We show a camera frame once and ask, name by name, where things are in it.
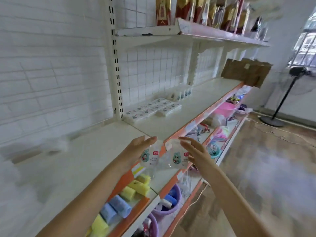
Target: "cardboard box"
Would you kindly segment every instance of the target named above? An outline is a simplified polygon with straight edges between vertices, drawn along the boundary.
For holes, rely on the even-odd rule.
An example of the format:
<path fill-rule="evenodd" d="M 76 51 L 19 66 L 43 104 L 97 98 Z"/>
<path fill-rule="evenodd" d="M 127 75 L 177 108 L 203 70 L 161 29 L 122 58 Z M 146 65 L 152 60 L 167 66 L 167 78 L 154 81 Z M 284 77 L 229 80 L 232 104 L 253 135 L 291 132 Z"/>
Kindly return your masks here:
<path fill-rule="evenodd" d="M 243 81 L 251 87 L 261 87 L 271 70 L 272 64 L 243 58 L 241 61 L 227 59 L 222 77 Z"/>

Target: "left hand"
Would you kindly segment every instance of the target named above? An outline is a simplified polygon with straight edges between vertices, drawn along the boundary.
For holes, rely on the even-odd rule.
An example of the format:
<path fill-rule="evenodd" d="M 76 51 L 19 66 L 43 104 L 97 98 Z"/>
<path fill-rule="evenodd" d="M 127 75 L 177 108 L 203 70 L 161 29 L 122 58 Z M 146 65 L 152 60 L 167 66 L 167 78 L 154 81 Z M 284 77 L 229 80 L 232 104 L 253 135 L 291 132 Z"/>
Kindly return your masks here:
<path fill-rule="evenodd" d="M 150 145 L 154 144 L 157 141 L 157 137 L 151 137 L 145 140 L 145 136 L 140 136 L 133 139 L 128 146 L 117 156 L 115 161 L 122 166 L 124 173 L 126 173 L 131 166 L 140 158 L 140 155 L 143 151 L 148 148 Z"/>

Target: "floor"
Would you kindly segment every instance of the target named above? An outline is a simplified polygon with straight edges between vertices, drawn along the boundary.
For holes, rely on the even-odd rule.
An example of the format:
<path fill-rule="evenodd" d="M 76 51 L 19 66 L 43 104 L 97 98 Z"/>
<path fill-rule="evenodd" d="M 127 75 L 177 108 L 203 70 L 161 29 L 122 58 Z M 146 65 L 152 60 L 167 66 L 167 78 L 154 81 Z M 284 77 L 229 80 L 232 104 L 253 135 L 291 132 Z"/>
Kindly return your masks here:
<path fill-rule="evenodd" d="M 259 122 L 255 114 L 250 118 Z M 283 130 L 299 134 L 316 145 L 316 131 L 290 124 Z M 315 147 L 294 134 L 246 121 L 220 168 L 274 236 L 315 236 Z M 207 187 L 172 236 L 231 237 L 235 234 L 212 189 Z"/>

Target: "fan base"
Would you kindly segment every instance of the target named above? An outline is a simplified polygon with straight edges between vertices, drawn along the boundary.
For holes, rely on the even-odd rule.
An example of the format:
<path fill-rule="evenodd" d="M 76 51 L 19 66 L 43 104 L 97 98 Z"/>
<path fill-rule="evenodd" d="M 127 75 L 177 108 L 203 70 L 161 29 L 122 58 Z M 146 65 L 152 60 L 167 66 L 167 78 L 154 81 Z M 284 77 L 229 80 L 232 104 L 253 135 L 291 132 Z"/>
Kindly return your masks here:
<path fill-rule="evenodd" d="M 271 119 L 270 116 L 261 116 L 259 118 L 259 120 L 261 120 L 263 123 L 270 125 L 270 126 L 275 126 L 275 127 L 283 127 L 284 126 L 284 122 L 280 121 L 278 119 Z"/>

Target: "window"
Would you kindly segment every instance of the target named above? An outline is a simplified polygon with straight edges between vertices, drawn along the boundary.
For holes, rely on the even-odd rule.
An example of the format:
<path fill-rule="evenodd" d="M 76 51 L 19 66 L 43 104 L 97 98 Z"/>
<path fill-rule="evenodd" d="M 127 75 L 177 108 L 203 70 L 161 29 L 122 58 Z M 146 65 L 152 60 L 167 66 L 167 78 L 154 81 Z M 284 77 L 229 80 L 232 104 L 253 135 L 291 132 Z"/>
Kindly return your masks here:
<path fill-rule="evenodd" d="M 293 49 L 289 66 L 316 68 L 316 8 L 308 18 L 304 30 Z"/>

